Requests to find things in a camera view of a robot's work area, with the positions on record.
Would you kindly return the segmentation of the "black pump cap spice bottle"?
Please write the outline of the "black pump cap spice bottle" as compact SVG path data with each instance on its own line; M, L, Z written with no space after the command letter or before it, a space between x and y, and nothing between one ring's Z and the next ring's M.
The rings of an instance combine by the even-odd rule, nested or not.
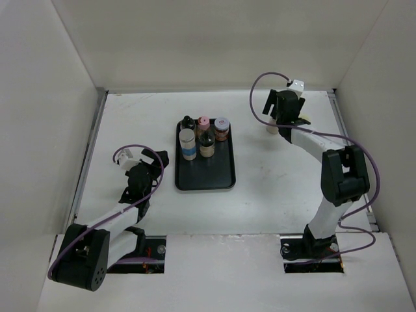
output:
M180 121L180 129L190 129L192 131L195 131L196 128L196 122L193 118L191 118L190 116L186 115L183 117L183 119Z

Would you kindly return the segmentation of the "black cap grinder bottle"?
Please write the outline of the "black cap grinder bottle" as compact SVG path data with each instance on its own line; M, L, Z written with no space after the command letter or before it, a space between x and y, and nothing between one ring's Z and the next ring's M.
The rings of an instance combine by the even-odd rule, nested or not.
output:
M266 130L272 135L277 135L279 133L279 129L277 127L276 119L270 118L268 123L269 125L266 127Z

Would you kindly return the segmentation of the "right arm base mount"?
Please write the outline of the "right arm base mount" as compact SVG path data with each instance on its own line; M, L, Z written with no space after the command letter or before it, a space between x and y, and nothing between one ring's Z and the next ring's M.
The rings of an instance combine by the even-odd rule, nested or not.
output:
M301 236L283 236L280 242L285 273L344 272L335 235L317 241Z

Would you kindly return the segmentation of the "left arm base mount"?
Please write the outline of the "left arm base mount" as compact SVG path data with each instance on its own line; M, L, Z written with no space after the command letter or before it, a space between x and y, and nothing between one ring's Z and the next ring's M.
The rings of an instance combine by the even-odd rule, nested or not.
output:
M166 256L166 236L147 236L139 247L117 258L108 274L162 274Z

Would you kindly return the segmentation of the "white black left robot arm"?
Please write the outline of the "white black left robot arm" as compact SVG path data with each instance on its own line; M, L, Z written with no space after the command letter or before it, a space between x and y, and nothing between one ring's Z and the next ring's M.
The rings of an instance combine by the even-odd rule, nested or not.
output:
M88 224L70 225L57 258L49 267L49 280L96 291L108 273L152 274L164 271L166 237L147 236L139 222L145 217L151 195L159 188L169 164L165 150L141 146L141 154L151 159L135 159L132 145L117 149L113 163L127 177L116 207Z

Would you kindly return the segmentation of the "yellow cap spice bottle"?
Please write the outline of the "yellow cap spice bottle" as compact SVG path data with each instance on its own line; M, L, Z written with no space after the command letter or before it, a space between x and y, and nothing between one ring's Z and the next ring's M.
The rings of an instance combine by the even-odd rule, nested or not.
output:
M308 115L306 115L306 114L301 114L301 115L300 115L300 117L301 117L302 119L305 119L305 120L307 120L307 121L310 121L310 117L309 117Z

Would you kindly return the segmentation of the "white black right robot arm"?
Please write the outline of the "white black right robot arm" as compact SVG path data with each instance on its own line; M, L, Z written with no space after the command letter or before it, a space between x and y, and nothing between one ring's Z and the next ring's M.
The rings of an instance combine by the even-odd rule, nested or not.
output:
M328 256L337 244L338 221L370 189L363 150L314 134L309 121L300 117L304 102L292 90L271 90L263 108L263 114L272 118L281 137L321 164L322 201L316 215L305 226L301 238L281 240L282 257L290 261Z

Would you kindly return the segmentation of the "small black round cap bottle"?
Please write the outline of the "small black round cap bottle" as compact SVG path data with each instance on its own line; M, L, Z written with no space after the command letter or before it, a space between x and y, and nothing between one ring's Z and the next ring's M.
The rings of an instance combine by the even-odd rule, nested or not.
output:
M211 131L204 131L199 136L199 145L202 157L212 157L215 153L215 135Z

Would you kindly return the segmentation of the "blue label white bead bottle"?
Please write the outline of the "blue label white bead bottle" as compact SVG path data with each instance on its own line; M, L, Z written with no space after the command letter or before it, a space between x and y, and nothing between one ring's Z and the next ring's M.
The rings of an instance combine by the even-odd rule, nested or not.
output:
M193 161L196 158L195 133L191 129L182 129L179 132L179 143L183 158Z

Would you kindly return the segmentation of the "white lid red label jar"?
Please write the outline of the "white lid red label jar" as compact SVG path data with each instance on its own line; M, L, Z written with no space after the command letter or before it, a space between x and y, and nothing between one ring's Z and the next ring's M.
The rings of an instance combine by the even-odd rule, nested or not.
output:
M230 122L227 118L219 117L214 121L214 135L217 141L228 139Z

